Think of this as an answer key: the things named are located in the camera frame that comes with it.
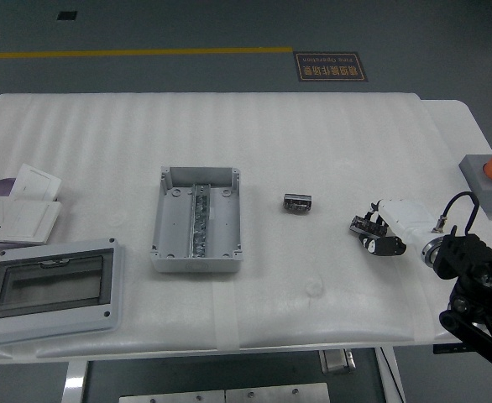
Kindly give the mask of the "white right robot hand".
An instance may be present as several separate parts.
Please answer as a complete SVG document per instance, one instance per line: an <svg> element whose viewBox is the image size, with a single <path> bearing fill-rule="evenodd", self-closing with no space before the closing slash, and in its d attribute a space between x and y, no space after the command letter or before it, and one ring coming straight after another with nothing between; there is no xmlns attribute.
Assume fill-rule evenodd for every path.
<svg viewBox="0 0 492 403"><path fill-rule="evenodd" d="M437 219L416 201L383 199L371 205L364 216L356 216L349 229L372 255L399 256L414 249L431 265L443 236L435 233Z"/></svg>

